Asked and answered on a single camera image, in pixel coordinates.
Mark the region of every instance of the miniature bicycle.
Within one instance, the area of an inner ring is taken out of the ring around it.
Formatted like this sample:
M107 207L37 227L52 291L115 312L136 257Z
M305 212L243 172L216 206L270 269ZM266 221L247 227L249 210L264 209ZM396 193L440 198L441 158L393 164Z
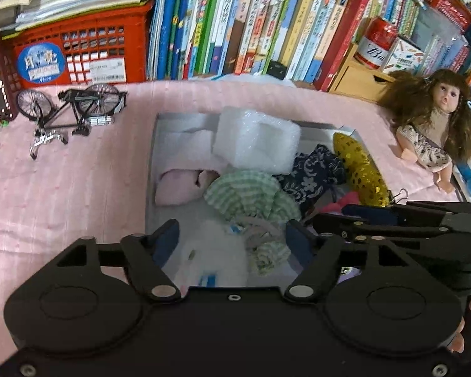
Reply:
M25 89L19 92L16 102L19 112L36 123L35 140L30 145L30 156L36 160L40 145L54 139L68 144L68 137L57 129L75 128L73 135L89 136L93 124L111 124L111 116L126 106L126 92L107 84L95 84L87 89L68 89L58 94L63 104L56 107L42 92ZM75 123L51 124L70 105Z

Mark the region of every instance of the wooden drawer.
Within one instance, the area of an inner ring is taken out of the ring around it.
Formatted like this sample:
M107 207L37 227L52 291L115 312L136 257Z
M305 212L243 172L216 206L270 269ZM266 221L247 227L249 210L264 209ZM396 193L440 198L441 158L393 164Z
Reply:
M344 74L338 75L331 93L377 103L387 85L394 82L393 77L368 69L354 59L346 65Z

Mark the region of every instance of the pink bed sheet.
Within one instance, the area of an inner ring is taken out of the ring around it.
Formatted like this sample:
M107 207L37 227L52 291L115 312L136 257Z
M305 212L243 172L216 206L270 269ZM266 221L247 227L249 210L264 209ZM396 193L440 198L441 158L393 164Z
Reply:
M275 117L355 128L389 188L410 199L457 201L416 164L398 159L382 109L342 96L278 85L153 82L126 85L127 108L89 137L53 142L29 156L33 123L21 115L0 131L0 363L15 351L3 320L13 290L79 236L116 242L144 231L149 155L158 112L219 112L232 105ZM58 88L44 91L56 97Z

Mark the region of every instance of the doll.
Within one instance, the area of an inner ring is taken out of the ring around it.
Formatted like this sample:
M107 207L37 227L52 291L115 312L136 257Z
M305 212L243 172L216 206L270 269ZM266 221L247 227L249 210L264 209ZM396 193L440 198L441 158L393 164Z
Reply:
M436 184L450 193L452 163L471 159L471 89L465 79L448 69L430 77L405 71L379 100L393 113L400 157L437 173Z

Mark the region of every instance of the red can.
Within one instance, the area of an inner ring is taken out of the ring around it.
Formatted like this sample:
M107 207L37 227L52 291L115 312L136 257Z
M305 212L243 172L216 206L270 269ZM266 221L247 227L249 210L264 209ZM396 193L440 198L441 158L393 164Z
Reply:
M398 36L395 25L381 17L374 18L362 37L354 57L372 69L379 69Z

